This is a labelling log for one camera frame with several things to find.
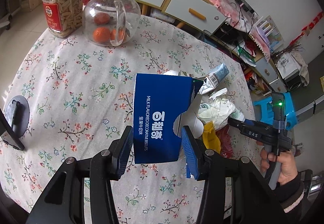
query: pink fabric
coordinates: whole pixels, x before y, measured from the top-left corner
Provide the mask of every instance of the pink fabric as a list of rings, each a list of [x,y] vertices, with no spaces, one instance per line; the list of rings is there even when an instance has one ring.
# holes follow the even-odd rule
[[[224,16],[226,16],[226,23],[233,26],[235,29],[246,32],[251,29],[250,20],[245,18],[245,24],[243,20],[239,20],[239,11],[237,11],[228,0],[209,0]],[[267,61],[270,59],[270,49],[259,35],[255,26],[252,27],[250,35],[254,38],[254,41],[260,46]]]

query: drawer handle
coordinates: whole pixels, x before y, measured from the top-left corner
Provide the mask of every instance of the drawer handle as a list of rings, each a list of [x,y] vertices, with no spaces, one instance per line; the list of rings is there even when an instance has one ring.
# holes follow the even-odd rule
[[[189,13],[194,15],[195,17],[198,17],[200,20],[206,20],[206,17],[204,17],[202,14],[198,13],[194,9],[189,8]]]

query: wooden table leg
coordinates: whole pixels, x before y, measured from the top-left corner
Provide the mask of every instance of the wooden table leg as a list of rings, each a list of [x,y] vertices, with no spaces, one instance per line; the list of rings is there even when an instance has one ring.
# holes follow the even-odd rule
[[[176,27],[179,28],[179,29],[181,29],[184,25],[185,25],[184,22],[180,22],[180,23],[177,24]]]
[[[142,15],[146,15],[146,13],[147,13],[147,5],[143,4],[143,6],[142,6]]]

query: blue carton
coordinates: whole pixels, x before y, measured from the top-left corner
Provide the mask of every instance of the blue carton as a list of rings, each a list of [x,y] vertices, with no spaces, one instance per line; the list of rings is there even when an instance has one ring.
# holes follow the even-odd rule
[[[181,138],[173,124],[185,112],[203,81],[191,77],[136,74],[133,104],[136,164],[178,160]]]

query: round table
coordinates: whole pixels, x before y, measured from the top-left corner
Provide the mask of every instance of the round table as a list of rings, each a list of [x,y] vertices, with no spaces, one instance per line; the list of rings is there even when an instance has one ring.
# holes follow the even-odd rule
[[[225,63],[229,74],[218,89],[247,119],[251,98],[238,63],[216,48],[165,22],[142,16],[132,40],[100,47],[78,29],[66,39],[46,30],[22,62],[8,95],[23,95],[30,106],[25,151],[0,142],[0,181],[4,192],[28,212],[61,163],[69,156],[93,157],[132,125],[136,73],[181,70],[197,77]],[[255,141],[230,129],[234,157],[260,162]],[[134,164],[112,181],[121,223],[194,223],[204,182],[187,179],[185,159],[164,164]],[[226,207],[231,183],[226,181]],[[89,180],[85,180],[85,221],[91,223]]]

